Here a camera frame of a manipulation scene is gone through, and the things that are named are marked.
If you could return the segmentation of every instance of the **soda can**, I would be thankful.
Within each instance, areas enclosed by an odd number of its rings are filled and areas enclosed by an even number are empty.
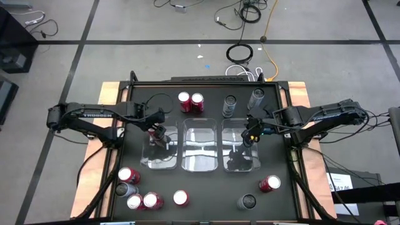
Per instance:
[[[164,205],[164,199],[155,192],[149,192],[143,197],[144,206],[148,209],[160,209]]]
[[[194,113],[202,113],[204,111],[204,98],[200,93],[192,95],[192,110]]]
[[[264,98],[264,91],[260,88],[255,89],[251,93],[249,103],[247,104],[247,109],[250,110],[253,107],[259,106],[263,98]]]
[[[140,174],[130,167],[123,167],[118,172],[118,178],[122,182],[137,184],[140,181]]]
[[[174,194],[174,203],[181,207],[186,207],[189,204],[189,196],[186,191],[177,190]]]
[[[129,209],[134,209],[134,210],[145,210],[146,209],[146,207],[144,206],[143,197],[140,194],[131,195],[127,199],[126,204]]]
[[[192,109],[190,95],[187,92],[180,92],[177,98],[181,103],[181,111],[184,113],[190,112],[190,110]]]
[[[139,194],[139,188],[134,186],[133,184],[120,182],[115,188],[115,195],[118,197],[128,197],[132,194]]]
[[[252,194],[245,194],[237,200],[237,208],[240,210],[248,210],[256,207],[256,197]]]
[[[236,106],[236,98],[234,96],[226,96],[224,107],[222,108],[222,115],[225,118],[231,118]]]
[[[275,175],[268,176],[259,181],[258,187],[264,193],[275,191],[281,186],[281,180]]]

